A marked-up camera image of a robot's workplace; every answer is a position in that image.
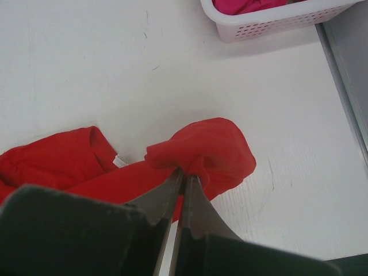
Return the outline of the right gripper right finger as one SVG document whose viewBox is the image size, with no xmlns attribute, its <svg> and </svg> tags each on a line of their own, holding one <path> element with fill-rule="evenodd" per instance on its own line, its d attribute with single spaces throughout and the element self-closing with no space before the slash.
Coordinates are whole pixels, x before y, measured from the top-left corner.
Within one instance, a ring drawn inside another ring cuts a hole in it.
<svg viewBox="0 0 368 276">
<path fill-rule="evenodd" d="M 334 264 L 246 242 L 226 225 L 197 176 L 185 184 L 173 275 L 340 275 Z"/>
</svg>

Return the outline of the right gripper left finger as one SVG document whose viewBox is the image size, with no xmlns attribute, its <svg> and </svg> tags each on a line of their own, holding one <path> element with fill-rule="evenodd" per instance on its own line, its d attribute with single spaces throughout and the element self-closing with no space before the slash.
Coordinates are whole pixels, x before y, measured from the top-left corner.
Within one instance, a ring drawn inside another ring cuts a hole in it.
<svg viewBox="0 0 368 276">
<path fill-rule="evenodd" d="M 20 188 L 1 206 L 1 274 L 158 275 L 182 182 L 126 204 Z"/>
</svg>

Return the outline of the red t shirt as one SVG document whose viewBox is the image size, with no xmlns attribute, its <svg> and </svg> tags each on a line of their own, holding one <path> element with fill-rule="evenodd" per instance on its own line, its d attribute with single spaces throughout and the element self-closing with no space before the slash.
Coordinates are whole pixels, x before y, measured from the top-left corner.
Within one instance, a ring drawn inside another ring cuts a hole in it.
<svg viewBox="0 0 368 276">
<path fill-rule="evenodd" d="M 23 185 L 124 204 L 163 183 L 176 169 L 199 177 L 212 200 L 256 169 L 242 131 L 225 118 L 193 122 L 170 139 L 148 146 L 140 162 L 120 166 L 96 126 L 60 132 L 1 155 L 1 203 Z"/>
</svg>

